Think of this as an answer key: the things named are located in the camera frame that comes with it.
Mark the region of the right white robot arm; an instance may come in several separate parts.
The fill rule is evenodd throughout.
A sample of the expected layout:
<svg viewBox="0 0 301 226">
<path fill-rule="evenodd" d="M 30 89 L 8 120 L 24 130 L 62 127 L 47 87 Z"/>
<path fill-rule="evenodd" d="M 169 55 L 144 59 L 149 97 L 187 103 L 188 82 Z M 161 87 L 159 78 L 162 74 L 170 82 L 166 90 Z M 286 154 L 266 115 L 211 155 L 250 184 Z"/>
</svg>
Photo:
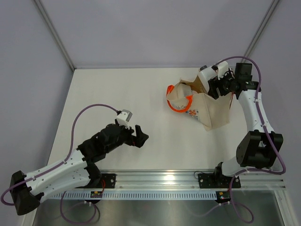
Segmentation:
<svg viewBox="0 0 301 226">
<path fill-rule="evenodd" d="M 229 161 L 220 162 L 207 179 L 209 187 L 226 188 L 234 183 L 240 187 L 237 173 L 244 171 L 270 171 L 283 144 L 282 134 L 274 132 L 265 114 L 261 88 L 252 80 L 252 64 L 237 63 L 235 70 L 222 62 L 211 67 L 206 77 L 207 92 L 214 99 L 232 93 L 240 103 L 247 125 L 247 134 L 237 147 L 236 155 Z"/>
</svg>

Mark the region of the white rectangular bottle black cap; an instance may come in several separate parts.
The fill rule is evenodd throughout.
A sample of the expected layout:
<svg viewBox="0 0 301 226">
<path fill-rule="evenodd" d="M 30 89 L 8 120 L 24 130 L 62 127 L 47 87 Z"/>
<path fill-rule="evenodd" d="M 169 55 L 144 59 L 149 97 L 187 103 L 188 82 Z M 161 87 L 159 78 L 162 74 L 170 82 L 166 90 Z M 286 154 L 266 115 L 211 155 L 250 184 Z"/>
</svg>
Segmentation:
<svg viewBox="0 0 301 226">
<path fill-rule="evenodd" d="M 211 67 L 208 67 L 206 65 L 200 67 L 199 72 L 198 72 L 198 77 L 200 78 L 200 81 L 202 82 L 206 93 L 210 89 L 208 81 L 212 78 L 215 78 L 216 76 L 217 76 L 217 73 Z"/>
</svg>

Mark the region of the canvas tote bag orange handles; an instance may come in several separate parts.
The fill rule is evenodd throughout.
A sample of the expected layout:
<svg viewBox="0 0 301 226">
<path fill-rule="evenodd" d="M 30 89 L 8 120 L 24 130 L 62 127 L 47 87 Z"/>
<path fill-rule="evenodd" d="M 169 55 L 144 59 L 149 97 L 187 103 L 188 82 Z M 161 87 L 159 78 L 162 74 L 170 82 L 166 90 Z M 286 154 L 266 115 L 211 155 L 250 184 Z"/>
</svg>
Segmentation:
<svg viewBox="0 0 301 226">
<path fill-rule="evenodd" d="M 178 85 L 186 84 L 191 87 L 193 95 L 178 98 Z M 209 96 L 199 77 L 194 81 L 180 80 L 176 85 L 166 89 L 166 101 L 171 110 L 176 113 L 186 113 L 201 122 L 205 130 L 217 129 L 230 122 L 231 94 L 214 99 Z"/>
</svg>

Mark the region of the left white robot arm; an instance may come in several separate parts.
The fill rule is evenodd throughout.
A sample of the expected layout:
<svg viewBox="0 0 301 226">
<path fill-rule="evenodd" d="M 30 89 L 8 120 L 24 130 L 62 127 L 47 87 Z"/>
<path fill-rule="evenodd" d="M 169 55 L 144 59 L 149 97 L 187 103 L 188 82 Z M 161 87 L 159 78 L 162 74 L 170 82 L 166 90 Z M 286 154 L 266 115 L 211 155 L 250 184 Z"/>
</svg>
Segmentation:
<svg viewBox="0 0 301 226">
<path fill-rule="evenodd" d="M 17 215 L 35 210 L 47 199 L 64 191 L 99 186 L 102 175 L 96 162 L 123 144 L 140 148 L 148 138 L 139 125 L 133 129 L 117 123 L 109 124 L 72 150 L 67 160 L 30 173 L 15 172 L 10 181 L 10 194 Z"/>
</svg>

